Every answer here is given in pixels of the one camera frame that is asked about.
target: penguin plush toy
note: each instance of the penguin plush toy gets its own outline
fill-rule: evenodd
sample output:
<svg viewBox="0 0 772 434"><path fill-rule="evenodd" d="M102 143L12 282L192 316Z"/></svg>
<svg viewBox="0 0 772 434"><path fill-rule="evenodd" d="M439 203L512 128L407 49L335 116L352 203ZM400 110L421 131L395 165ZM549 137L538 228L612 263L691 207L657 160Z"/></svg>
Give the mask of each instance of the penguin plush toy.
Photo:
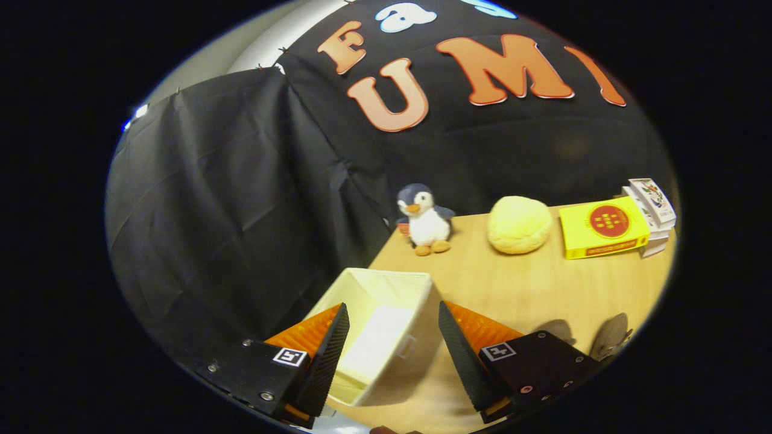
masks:
<svg viewBox="0 0 772 434"><path fill-rule="evenodd" d="M407 217L399 219L397 224L409 223L410 239L415 254L426 256L431 252L442 253L450 249L450 219L455 212L437 206L432 190L423 184L410 184L397 196L397 205Z"/></svg>

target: dough ball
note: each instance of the dough ball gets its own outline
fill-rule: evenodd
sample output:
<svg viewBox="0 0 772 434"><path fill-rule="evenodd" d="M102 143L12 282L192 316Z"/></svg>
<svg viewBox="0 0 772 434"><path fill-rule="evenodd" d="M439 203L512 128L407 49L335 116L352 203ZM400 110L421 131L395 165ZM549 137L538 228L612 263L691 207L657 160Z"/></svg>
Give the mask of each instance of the dough ball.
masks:
<svg viewBox="0 0 772 434"><path fill-rule="evenodd" d="M547 206L522 196L501 198L488 216L488 241L502 253L528 253L550 235L553 219Z"/></svg>

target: orange letter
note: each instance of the orange letter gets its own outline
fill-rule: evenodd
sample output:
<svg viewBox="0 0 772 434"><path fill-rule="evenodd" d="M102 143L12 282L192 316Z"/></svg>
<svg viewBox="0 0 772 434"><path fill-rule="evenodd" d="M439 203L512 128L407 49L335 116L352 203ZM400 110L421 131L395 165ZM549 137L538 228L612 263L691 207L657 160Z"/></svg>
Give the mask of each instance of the orange letter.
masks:
<svg viewBox="0 0 772 434"><path fill-rule="evenodd" d="M348 88L346 95L354 98L364 115L377 129L388 132L407 130L421 123L429 112L429 102L423 89L408 69L410 59L396 59L381 68L381 75L391 77L408 102L405 111L392 113L375 91L375 78L367 77Z"/></svg>
<svg viewBox="0 0 772 434"><path fill-rule="evenodd" d="M360 46L364 43L362 35L352 30L359 29L361 22L349 21L343 27L327 38L317 49L317 53L325 52L337 64L335 72L345 74L352 66L362 60L367 53L363 49L354 50L351 46Z"/></svg>
<svg viewBox="0 0 772 434"><path fill-rule="evenodd" d="M598 65L595 64L595 62L592 61L589 57L587 57L586 54L579 51L578 49L571 48L571 47L564 47L569 53L573 54L579 60L584 64L584 67L587 68L593 77L595 77L595 81L598 82L598 86L601 87L601 95L603 96L603 99L608 101L609 103L616 104L620 107L624 107L627 105L625 102L625 99L622 98L622 95L617 92L617 90L614 88L613 85L611 85L611 82L608 81L608 78L603 74L603 71L601 71L600 68L598 68Z"/></svg>
<svg viewBox="0 0 772 434"><path fill-rule="evenodd" d="M574 90L563 83L533 39L503 35L501 45L503 56L469 38L453 38L437 44L437 51L453 56L472 84L469 102L484 106L506 100L506 92L494 86L489 75L499 79L518 98L526 96L526 73L533 81L531 91L537 97L571 98L574 95Z"/></svg>

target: white storage bin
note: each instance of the white storage bin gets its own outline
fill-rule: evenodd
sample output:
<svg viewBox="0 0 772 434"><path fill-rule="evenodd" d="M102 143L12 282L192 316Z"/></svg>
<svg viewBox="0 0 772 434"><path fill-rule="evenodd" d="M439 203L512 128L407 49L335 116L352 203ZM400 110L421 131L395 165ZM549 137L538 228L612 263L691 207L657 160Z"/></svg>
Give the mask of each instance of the white storage bin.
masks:
<svg viewBox="0 0 772 434"><path fill-rule="evenodd" d="M405 398L401 395L415 387L416 372L428 367L439 343L436 311L441 299L432 289L428 273L347 268L338 276L306 315L341 302L347 306L350 327L330 386L332 399L374 405ZM427 304L430 294L437 301L432 306ZM388 381L378 381L387 368ZM376 388L383 393L374 393Z"/></svg>

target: table surface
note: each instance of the table surface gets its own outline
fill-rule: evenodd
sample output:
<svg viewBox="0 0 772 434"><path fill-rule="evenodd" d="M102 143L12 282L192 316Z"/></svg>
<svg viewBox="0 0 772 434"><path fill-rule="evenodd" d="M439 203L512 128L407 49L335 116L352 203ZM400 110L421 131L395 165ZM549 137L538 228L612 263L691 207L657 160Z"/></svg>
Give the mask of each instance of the table surface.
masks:
<svg viewBox="0 0 772 434"><path fill-rule="evenodd" d="M665 289L676 231L671 229L664 251L648 258L634 249L568 260L560 208L550 207L554 224L545 244L525 255L497 252L487 241L488 215L465 215L452 220L448 252L416 256L409 238L395 231L369 268L430 273L445 300L524 334L549 320L566 320L574 347L585 354L603 322L622 312L635 338ZM367 426L386 425L399 433L466 434L490 425L472 408L444 342L407 401L350 407L328 399L328 404Z"/></svg>

